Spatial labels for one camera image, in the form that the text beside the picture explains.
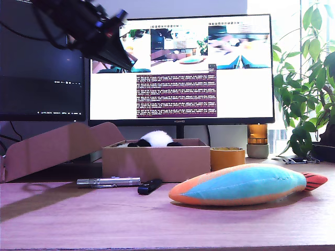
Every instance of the brown cardboard box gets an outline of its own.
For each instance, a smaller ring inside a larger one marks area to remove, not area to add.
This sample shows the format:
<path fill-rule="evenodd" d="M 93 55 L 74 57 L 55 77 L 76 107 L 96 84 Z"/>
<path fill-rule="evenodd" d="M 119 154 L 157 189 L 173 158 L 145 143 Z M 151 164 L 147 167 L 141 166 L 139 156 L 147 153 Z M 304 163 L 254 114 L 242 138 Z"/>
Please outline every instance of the brown cardboard box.
<path fill-rule="evenodd" d="M 140 177 L 141 181 L 160 178 L 183 182 L 210 172 L 210 148 L 199 139 L 176 140 L 183 146 L 114 147 L 102 150 L 103 177 Z"/>
<path fill-rule="evenodd" d="M 11 145 L 0 156 L 0 183 L 47 169 L 124 140 L 113 123 L 88 127 L 79 122 Z"/>
<path fill-rule="evenodd" d="M 11 145 L 0 156 L 0 183 L 101 150 L 104 177 L 182 182 L 210 172 L 209 146 L 200 140 L 179 141 L 184 146 L 116 148 L 112 146 L 125 138 L 113 123 L 89 128 L 75 122 Z"/>

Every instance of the monitor bezel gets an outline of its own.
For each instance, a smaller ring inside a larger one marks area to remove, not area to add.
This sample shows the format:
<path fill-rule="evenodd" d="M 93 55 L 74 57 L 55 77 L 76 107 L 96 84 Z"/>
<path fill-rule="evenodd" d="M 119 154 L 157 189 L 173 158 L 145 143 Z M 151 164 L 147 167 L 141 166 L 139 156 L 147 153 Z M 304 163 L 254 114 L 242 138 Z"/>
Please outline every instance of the monitor bezel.
<path fill-rule="evenodd" d="M 111 122 L 119 127 L 129 126 L 198 126 L 198 125 L 229 125 L 229 124 L 267 124 L 275 122 L 275 99 L 273 81 L 273 53 L 272 53 L 272 23 L 271 14 L 233 14 L 233 15 L 205 15 L 205 16 L 183 16 L 183 17 L 151 17 L 151 18 L 128 18 L 127 20 L 157 20 L 157 19 L 186 19 L 186 18 L 210 18 L 210 17 L 245 17 L 245 16 L 268 16 L 270 25 L 270 48 L 271 48 L 271 82 L 272 82 L 272 117 L 251 118 L 180 118 L 180 119 L 120 119 L 120 120 L 91 120 L 91 61 L 88 72 L 88 125 L 96 126 L 104 122 Z"/>
<path fill-rule="evenodd" d="M 40 121 L 40 122 L 72 122 L 72 121 L 85 121 L 86 120 L 86 91 L 85 91 L 85 57 L 82 55 L 82 114 L 78 115 L 58 115 L 58 114 L 11 114 L 11 113 L 0 113 L 0 121 Z"/>

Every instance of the packing tape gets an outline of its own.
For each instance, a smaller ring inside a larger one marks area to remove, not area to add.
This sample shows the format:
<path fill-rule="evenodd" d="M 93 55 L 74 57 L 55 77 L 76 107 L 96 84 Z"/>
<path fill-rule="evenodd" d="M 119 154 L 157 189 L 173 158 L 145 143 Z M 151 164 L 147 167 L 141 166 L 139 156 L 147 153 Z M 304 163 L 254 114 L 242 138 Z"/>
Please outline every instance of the packing tape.
<path fill-rule="evenodd" d="M 245 164 L 245 151 L 239 147 L 212 147 L 210 168 L 217 171 L 223 168 Z"/>

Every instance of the blue and orange fish pillow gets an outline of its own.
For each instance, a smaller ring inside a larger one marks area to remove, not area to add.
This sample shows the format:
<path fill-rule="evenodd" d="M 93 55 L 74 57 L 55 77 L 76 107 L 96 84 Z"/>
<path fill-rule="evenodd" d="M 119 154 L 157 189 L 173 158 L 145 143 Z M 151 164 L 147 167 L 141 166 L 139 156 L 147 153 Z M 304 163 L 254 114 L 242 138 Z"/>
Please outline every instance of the blue and orange fish pillow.
<path fill-rule="evenodd" d="M 169 197 L 193 205 L 237 206 L 312 191 L 327 182 L 322 175 L 299 173 L 272 164 L 243 164 L 202 174 L 173 187 Z"/>

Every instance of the desktop screen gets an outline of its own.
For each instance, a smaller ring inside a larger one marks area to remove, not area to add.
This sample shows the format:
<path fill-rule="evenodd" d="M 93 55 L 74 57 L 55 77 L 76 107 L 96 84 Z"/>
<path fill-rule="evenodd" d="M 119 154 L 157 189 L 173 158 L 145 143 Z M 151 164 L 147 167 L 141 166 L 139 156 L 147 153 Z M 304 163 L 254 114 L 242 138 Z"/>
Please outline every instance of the desktop screen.
<path fill-rule="evenodd" d="M 270 15 L 129 19 L 134 66 L 91 61 L 90 124 L 274 121 Z"/>
<path fill-rule="evenodd" d="M 50 32 L 66 44 L 51 20 Z M 45 38 L 28 0 L 0 0 L 0 20 L 16 32 Z M 84 59 L 47 41 L 20 37 L 0 26 L 0 121 L 83 121 Z"/>

